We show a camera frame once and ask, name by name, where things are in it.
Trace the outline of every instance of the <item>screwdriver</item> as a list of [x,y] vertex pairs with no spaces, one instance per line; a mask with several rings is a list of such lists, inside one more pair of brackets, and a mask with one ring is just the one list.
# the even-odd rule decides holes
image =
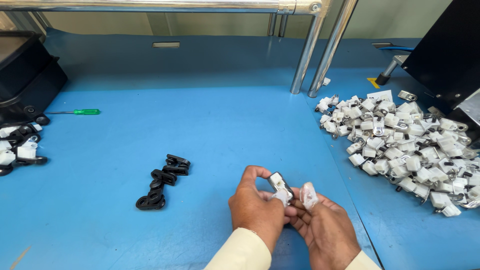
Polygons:
[[79,114],[100,114],[100,110],[99,109],[83,109],[83,110],[73,110],[73,111],[44,112],[44,114],[61,114],[61,113],[74,113],[75,115],[79,115]]

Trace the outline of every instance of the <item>wall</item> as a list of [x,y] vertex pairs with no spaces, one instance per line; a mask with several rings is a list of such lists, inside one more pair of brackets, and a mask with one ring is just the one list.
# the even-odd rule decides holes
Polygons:
[[[344,38],[423,37],[452,0],[359,0]],[[328,38],[342,0],[333,0]],[[56,29],[78,34],[265,36],[269,14],[44,12]],[[289,16],[285,37],[305,38],[310,16]],[[277,17],[276,33],[280,25]]]

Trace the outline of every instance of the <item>sleeve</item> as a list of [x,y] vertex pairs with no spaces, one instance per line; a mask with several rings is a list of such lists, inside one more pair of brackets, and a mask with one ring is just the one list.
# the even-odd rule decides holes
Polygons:
[[362,250],[345,270],[380,270],[380,267]]
[[253,231],[233,231],[204,270],[267,270],[272,255],[263,240]]

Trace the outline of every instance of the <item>metal railing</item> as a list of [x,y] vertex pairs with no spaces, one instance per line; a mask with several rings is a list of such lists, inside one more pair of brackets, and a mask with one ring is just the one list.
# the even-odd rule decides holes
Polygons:
[[[0,11],[89,12],[230,12],[271,13],[268,36],[275,31],[276,15],[282,15],[279,37],[285,34],[289,15],[312,15],[310,28],[290,88],[298,94],[307,72],[323,22],[332,0],[0,0]],[[336,25],[308,93],[316,97],[357,0],[344,0]]]

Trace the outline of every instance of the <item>yellow tape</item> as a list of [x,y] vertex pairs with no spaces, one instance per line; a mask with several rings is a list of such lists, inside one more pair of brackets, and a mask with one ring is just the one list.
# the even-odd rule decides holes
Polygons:
[[380,89],[380,86],[375,82],[377,78],[367,78],[367,80],[369,80],[375,88]]

